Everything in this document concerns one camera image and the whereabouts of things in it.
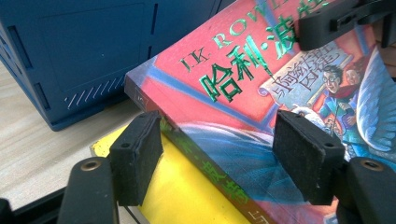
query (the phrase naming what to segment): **blue storage box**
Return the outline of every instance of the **blue storage box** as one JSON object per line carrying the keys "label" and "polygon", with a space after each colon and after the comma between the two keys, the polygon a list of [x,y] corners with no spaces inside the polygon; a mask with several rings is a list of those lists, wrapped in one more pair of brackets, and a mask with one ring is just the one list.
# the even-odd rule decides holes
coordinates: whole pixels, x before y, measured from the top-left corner
{"label": "blue storage box", "polygon": [[53,131],[122,99],[124,75],[233,0],[2,0],[0,59]]}

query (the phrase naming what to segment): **wooden floor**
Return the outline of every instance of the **wooden floor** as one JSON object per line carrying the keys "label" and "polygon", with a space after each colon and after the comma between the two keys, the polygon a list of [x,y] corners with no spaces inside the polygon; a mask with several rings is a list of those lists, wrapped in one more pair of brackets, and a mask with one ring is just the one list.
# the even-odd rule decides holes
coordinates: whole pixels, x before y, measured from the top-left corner
{"label": "wooden floor", "polygon": [[15,210],[63,188],[74,164],[91,156],[90,146],[138,113],[126,100],[53,132],[0,63],[0,197]]}

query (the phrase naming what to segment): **book spine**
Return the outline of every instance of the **book spine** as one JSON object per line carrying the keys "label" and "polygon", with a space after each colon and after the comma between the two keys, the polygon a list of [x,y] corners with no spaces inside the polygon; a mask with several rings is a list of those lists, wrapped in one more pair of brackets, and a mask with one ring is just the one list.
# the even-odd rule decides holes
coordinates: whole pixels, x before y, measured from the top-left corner
{"label": "book spine", "polygon": [[250,223],[275,223],[272,218],[237,185],[210,157],[202,151],[177,125],[166,116],[140,88],[126,78],[130,88],[125,89],[127,95],[143,110],[159,110],[163,119],[161,131],[175,144],[183,155],[191,161],[212,184],[243,214]]}

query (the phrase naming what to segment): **red book cover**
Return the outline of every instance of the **red book cover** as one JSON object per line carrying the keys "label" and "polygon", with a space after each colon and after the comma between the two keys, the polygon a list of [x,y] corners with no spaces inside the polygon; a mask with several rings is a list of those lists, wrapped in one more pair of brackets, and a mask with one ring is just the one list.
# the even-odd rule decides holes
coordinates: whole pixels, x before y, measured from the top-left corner
{"label": "red book cover", "polygon": [[125,92],[161,110],[163,132],[252,223],[337,221],[337,200],[305,202],[272,153],[278,109],[338,136],[346,160],[396,167],[396,87],[372,28],[300,51],[294,22],[330,2],[236,1],[126,76]]}

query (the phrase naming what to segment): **yellow book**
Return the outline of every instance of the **yellow book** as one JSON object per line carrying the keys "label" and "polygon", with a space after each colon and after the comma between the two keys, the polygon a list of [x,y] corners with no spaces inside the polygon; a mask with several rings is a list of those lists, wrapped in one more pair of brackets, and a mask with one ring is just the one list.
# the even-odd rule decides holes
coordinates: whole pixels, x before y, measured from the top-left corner
{"label": "yellow book", "polygon": [[[106,157],[126,127],[92,145]],[[248,223],[248,220],[164,135],[160,157],[140,212],[152,223]]]}

